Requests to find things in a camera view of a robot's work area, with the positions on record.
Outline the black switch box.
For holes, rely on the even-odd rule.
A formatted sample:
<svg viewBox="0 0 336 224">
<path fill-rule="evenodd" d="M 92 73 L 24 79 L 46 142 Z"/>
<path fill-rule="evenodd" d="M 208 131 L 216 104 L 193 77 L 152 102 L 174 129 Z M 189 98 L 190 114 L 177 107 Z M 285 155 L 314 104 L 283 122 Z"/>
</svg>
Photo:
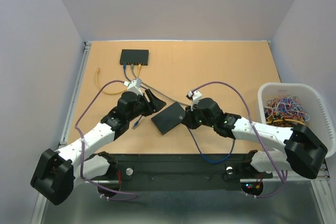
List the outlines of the black switch box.
<svg viewBox="0 0 336 224">
<path fill-rule="evenodd" d="M 184 117 L 184 108 L 178 102 L 174 102 L 152 117 L 151 121 L 158 131 L 164 135 L 179 125 Z"/>
</svg>

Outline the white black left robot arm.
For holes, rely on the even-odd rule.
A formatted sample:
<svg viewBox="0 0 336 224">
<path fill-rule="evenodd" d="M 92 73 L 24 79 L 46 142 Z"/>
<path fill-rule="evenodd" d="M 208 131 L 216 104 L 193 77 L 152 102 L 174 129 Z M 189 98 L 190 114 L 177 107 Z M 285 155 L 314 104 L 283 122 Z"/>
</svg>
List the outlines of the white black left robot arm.
<svg viewBox="0 0 336 224">
<path fill-rule="evenodd" d="M 166 102 L 149 89 L 145 92 L 126 91 L 117 105 L 87 134 L 56 151 L 45 150 L 37 163 L 30 185 L 54 205 L 64 202 L 72 190 L 84 182 L 103 176 L 113 178 L 117 161 L 101 147 L 113 142 L 129 129 L 139 116 L 159 112 Z"/>
</svg>

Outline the black switch with ports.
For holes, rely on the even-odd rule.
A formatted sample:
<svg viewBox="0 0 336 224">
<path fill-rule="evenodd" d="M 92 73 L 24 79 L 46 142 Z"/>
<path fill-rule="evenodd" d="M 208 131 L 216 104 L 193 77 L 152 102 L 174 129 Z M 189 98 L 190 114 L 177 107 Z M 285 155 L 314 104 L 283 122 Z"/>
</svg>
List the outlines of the black switch with ports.
<svg viewBox="0 0 336 224">
<path fill-rule="evenodd" d="M 149 62 L 149 50 L 147 49 L 122 49 L 120 65 L 147 66 Z"/>
</svg>

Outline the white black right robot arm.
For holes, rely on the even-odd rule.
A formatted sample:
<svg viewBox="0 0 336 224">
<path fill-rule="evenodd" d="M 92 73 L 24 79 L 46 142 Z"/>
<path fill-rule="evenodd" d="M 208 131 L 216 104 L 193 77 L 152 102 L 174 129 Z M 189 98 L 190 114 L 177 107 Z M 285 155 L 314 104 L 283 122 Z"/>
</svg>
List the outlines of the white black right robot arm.
<svg viewBox="0 0 336 224">
<path fill-rule="evenodd" d="M 182 124 L 193 130 L 201 125 L 208 126 L 222 137 L 258 142 L 281 151 L 291 169 L 307 179 L 317 178 L 328 152 L 327 147 L 305 125 L 277 127 L 251 122 L 240 115 L 224 113 L 211 98 L 203 98 L 187 106 Z"/>
</svg>

